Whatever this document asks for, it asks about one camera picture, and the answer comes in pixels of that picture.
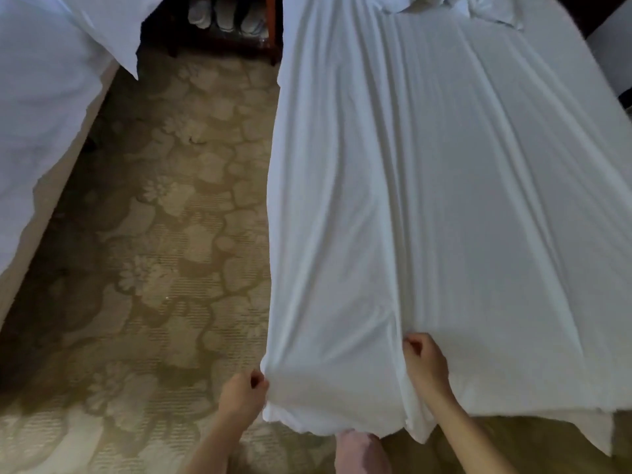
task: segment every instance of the person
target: person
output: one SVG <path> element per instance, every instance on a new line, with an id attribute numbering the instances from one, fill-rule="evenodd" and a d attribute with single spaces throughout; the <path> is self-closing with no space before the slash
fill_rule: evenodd
<path id="1" fill-rule="evenodd" d="M 410 334 L 403 349 L 408 377 L 420 401 L 441 426 L 466 474 L 517 474 L 457 402 L 448 381 L 446 358 L 431 335 Z M 184 474 L 225 474 L 229 455 L 263 410 L 268 388 L 268 380 L 258 370 L 235 374 L 224 385 L 214 425 Z M 336 436 L 336 472 L 390 474 L 391 467 L 378 438 L 348 431 Z"/>

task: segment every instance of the floral carpet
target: floral carpet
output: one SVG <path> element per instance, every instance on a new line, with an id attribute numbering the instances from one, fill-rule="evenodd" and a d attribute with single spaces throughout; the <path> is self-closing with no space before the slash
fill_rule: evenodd
<path id="1" fill-rule="evenodd" d="M 145 51 L 120 71 L 0 332 L 0 472 L 175 474 L 222 383 L 264 354 L 265 184 L 278 87 L 264 61 Z M 632 472 L 573 426 L 482 421 L 522 473 Z M 458 473 L 440 431 L 384 445 L 395 473 Z M 331 438 L 256 423 L 235 473 L 333 472 Z"/>

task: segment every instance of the pink shoe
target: pink shoe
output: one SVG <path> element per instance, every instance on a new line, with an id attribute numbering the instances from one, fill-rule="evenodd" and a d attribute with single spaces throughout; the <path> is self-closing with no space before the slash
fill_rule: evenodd
<path id="1" fill-rule="evenodd" d="M 345 431 L 336 436 L 336 474 L 391 474 L 391 463 L 373 434 Z"/>

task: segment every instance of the hand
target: hand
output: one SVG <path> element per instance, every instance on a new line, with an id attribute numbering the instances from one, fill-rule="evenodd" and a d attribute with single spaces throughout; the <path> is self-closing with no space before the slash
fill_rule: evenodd
<path id="1" fill-rule="evenodd" d="M 270 383 L 257 369 L 235 374 L 222 388 L 217 414 L 246 430 L 265 406 Z"/>
<path id="2" fill-rule="evenodd" d="M 437 403 L 456 399 L 448 381 L 446 357 L 430 334 L 409 334 L 404 339 L 408 377 L 417 395 L 433 410 Z"/>

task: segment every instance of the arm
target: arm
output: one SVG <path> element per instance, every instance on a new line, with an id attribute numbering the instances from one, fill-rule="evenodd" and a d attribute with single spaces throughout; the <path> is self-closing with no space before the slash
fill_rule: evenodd
<path id="1" fill-rule="evenodd" d="M 517 474 L 454 398 L 446 358 L 431 336 L 407 336 L 404 357 L 417 395 L 435 416 L 463 470 L 467 474 Z"/>
<path id="2" fill-rule="evenodd" d="M 269 386 L 257 370 L 235 374 L 224 384 L 213 427 L 183 474 L 225 474 L 228 457 L 264 408 Z"/>

